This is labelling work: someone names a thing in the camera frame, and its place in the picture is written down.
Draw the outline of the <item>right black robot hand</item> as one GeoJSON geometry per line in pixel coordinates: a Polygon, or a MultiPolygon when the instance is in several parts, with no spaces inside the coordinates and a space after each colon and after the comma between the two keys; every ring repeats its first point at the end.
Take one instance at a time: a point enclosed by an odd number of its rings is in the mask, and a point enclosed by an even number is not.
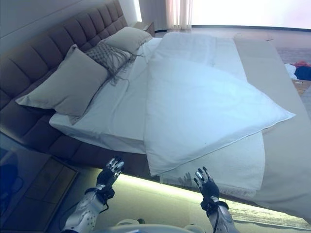
{"type": "Polygon", "coordinates": [[[219,188],[205,167],[198,168],[195,172],[194,182],[203,196],[202,208],[206,209],[208,205],[213,205],[219,200],[219,188]]]}

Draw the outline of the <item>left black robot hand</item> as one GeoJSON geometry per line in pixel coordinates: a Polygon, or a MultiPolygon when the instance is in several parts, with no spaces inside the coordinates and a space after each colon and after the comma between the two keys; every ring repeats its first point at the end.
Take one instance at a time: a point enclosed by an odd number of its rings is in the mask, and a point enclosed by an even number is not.
{"type": "Polygon", "coordinates": [[[99,173],[96,181],[96,188],[99,190],[99,195],[107,200],[113,198],[115,192],[112,185],[117,180],[118,176],[124,170],[124,161],[120,158],[112,158],[99,173]]]}

